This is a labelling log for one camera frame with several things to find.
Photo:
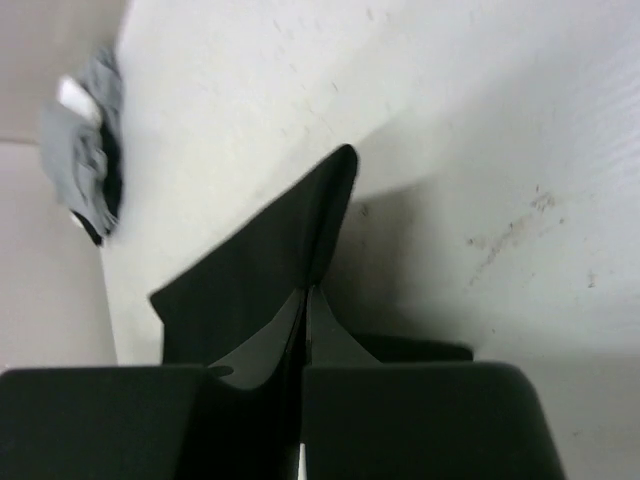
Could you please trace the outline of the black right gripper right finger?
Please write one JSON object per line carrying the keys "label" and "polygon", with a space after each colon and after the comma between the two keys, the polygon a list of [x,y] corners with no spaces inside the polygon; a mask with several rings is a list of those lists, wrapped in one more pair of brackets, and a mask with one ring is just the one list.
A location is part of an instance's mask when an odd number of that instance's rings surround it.
{"label": "black right gripper right finger", "polygon": [[385,362],[310,292],[302,380],[310,479],[561,479],[537,392],[514,366]]}

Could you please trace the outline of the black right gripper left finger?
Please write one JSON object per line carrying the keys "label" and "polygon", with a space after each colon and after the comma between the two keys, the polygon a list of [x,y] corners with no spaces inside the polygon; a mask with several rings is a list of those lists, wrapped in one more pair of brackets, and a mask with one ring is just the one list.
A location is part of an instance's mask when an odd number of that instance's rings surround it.
{"label": "black right gripper left finger", "polygon": [[5,479],[293,479],[305,296],[209,366],[9,370]]}

